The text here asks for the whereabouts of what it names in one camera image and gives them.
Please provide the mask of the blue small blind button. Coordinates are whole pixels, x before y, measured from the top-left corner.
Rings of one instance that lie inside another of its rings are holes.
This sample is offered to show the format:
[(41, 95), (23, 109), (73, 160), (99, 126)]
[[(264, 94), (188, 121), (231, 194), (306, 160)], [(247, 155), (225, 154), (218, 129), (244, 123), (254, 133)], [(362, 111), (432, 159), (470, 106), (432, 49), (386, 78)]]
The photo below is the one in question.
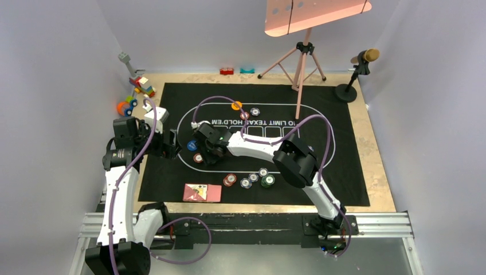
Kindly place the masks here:
[(198, 149), (198, 146), (197, 146), (197, 141), (196, 140), (191, 140), (187, 143), (186, 145), (187, 149), (191, 152), (194, 152)]

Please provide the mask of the red poker chip stack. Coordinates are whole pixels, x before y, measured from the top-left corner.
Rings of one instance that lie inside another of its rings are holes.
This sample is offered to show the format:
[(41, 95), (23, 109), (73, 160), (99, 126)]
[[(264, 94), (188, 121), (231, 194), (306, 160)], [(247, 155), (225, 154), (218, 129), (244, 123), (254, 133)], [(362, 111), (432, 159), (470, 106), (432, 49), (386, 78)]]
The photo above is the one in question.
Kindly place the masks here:
[(234, 185), (237, 181), (237, 177), (235, 174), (227, 174), (227, 176), (223, 179), (223, 185), (226, 187), (230, 187)]

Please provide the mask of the orange big blind button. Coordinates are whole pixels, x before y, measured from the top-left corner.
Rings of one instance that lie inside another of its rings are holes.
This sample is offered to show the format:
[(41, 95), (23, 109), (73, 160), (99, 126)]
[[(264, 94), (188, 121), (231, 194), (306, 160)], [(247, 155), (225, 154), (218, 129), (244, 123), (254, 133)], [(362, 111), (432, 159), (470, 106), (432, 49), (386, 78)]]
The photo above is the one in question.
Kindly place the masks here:
[(232, 104), (231, 104), (231, 108), (235, 111), (240, 111), (241, 108), (242, 108), (242, 103), (240, 101), (234, 101)]

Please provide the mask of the blue poker chip stack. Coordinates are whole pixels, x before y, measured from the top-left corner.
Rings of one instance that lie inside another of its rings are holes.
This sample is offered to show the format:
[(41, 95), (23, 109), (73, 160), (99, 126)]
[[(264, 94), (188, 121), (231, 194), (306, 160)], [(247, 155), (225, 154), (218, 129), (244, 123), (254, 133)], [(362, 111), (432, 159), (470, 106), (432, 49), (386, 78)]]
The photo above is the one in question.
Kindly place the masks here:
[(243, 178), (240, 180), (240, 186), (245, 189), (249, 189), (252, 187), (252, 181), (248, 178)]

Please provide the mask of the red playing card box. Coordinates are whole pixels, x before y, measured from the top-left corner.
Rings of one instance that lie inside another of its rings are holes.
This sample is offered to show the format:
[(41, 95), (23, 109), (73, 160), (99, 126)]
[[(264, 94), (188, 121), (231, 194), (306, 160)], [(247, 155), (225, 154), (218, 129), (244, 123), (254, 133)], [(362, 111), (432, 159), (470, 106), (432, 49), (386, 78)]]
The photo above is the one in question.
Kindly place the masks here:
[(184, 202), (217, 203), (221, 201), (222, 187), (213, 184), (185, 184)]

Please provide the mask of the green poker chip stack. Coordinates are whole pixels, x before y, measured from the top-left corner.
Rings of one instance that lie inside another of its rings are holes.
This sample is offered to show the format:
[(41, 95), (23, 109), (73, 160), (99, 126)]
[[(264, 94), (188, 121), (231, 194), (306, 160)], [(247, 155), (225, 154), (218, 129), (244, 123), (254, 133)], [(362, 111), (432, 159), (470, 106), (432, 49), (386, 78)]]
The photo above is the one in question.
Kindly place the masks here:
[(266, 175), (261, 178), (261, 185), (263, 188), (270, 188), (275, 183), (275, 177), (273, 175)]

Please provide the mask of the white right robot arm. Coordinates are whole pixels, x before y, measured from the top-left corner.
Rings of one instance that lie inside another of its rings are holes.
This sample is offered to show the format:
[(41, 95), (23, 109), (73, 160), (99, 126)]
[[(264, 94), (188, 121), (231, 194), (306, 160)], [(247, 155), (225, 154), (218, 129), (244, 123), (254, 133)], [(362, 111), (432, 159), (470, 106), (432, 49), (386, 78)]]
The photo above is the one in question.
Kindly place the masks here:
[(346, 209), (332, 194), (322, 176), (315, 153), (294, 133), (281, 139), (217, 130), (209, 122), (192, 122), (193, 136), (203, 161), (214, 164), (224, 157), (249, 157), (273, 163), (283, 179), (302, 189), (315, 205), (321, 233), (342, 231)]

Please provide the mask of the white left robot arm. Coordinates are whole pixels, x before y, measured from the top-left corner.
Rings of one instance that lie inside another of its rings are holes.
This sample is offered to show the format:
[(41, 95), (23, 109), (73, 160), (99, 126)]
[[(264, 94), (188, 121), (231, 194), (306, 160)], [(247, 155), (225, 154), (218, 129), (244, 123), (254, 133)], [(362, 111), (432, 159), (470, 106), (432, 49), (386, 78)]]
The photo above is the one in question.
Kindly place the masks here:
[(85, 263), (93, 274), (149, 274), (150, 247), (156, 234), (169, 231), (164, 203), (141, 207), (134, 214), (135, 185), (145, 155), (174, 159), (181, 150), (175, 129), (159, 120), (122, 117), (113, 121), (114, 137), (102, 158), (107, 186), (104, 216), (96, 246)]

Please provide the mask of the colourful toy block train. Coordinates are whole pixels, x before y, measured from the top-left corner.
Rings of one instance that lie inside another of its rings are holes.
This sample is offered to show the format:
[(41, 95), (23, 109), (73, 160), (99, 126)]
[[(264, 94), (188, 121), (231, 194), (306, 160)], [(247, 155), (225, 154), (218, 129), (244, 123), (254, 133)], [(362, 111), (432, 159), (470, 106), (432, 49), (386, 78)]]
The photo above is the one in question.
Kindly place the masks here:
[(129, 83), (134, 87), (134, 91), (137, 94), (143, 93), (146, 96), (152, 98), (156, 94), (156, 89), (151, 84), (150, 80), (144, 77), (142, 74), (138, 74), (132, 67), (130, 56), (125, 52), (118, 54), (118, 59), (122, 62), (129, 71)]

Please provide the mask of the red toy block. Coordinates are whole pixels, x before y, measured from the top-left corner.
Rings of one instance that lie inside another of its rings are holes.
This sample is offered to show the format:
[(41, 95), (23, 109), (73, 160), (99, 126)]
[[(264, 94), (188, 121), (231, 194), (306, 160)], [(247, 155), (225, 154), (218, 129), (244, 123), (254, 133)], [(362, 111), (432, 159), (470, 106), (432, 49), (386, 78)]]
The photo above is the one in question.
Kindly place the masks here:
[(234, 69), (231, 67), (225, 67), (220, 69), (220, 74), (221, 75), (233, 75), (234, 74)]

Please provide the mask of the teal toy block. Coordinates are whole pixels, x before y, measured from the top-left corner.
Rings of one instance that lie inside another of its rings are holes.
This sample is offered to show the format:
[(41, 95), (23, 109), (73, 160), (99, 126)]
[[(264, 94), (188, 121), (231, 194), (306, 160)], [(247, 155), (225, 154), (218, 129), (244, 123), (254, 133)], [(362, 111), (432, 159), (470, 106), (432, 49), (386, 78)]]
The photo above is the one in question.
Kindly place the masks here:
[(254, 74), (255, 73), (255, 69), (254, 68), (250, 68), (250, 67), (240, 67), (240, 73), (241, 74)]

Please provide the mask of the black poker felt mat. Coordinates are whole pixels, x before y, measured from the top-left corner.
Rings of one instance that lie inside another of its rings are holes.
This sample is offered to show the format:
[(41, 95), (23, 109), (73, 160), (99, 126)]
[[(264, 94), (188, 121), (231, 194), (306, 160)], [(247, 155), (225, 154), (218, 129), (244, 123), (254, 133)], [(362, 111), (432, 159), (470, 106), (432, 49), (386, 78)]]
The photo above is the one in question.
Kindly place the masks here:
[(174, 157), (147, 158), (139, 200), (188, 202), (190, 186), (221, 203), (368, 206), (348, 105), (331, 87), (164, 85)]

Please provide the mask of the gold microphone on stand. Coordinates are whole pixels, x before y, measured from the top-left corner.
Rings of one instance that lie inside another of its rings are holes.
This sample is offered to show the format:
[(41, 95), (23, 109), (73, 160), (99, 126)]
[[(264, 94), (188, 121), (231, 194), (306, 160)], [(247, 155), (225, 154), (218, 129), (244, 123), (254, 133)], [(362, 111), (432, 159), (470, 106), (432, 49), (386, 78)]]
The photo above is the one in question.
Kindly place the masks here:
[(370, 74), (369, 63), (376, 61), (380, 57), (380, 51), (376, 48), (371, 48), (361, 51), (357, 56), (351, 59), (354, 72), (351, 75), (348, 84), (340, 84), (335, 87), (335, 97), (345, 103), (351, 103), (357, 98), (357, 91), (353, 87), (354, 82), (360, 75), (367, 76)]

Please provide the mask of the pink music stand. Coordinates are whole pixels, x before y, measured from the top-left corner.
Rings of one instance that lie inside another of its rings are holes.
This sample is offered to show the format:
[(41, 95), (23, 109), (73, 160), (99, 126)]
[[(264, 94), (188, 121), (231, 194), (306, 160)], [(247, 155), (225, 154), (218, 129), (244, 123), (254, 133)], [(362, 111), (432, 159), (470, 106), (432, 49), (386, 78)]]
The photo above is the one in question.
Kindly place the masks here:
[[(286, 36), (304, 31), (304, 39), (298, 42), (289, 52), (280, 57), (274, 64), (257, 75), (261, 79), (275, 67), (280, 67), (291, 88), (297, 92), (295, 119), (300, 119), (301, 101), (304, 82), (313, 74), (305, 73), (307, 60), (315, 64), (314, 72), (319, 72), (322, 81), (326, 81), (319, 60), (314, 56), (314, 45), (310, 42), (312, 29), (326, 23), (362, 14), (372, 9), (370, 1), (365, 0), (323, 0), (323, 1), (267, 1), (264, 32), (270, 37)], [(299, 52), (296, 73), (292, 77), (282, 62), (295, 52)]]

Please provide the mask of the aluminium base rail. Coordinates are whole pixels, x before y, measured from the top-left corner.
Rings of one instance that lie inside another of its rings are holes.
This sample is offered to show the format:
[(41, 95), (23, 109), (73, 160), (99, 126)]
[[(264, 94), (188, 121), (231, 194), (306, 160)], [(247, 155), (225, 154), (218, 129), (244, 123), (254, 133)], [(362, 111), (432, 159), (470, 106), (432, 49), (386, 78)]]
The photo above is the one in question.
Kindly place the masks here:
[(306, 218), (312, 206), (170, 203), (172, 215), (204, 221), (177, 224), (183, 241), (155, 240), (151, 274), (422, 274), (409, 214), (398, 212), (388, 190), (371, 205), (350, 206), (356, 234), (339, 258), (311, 246)]

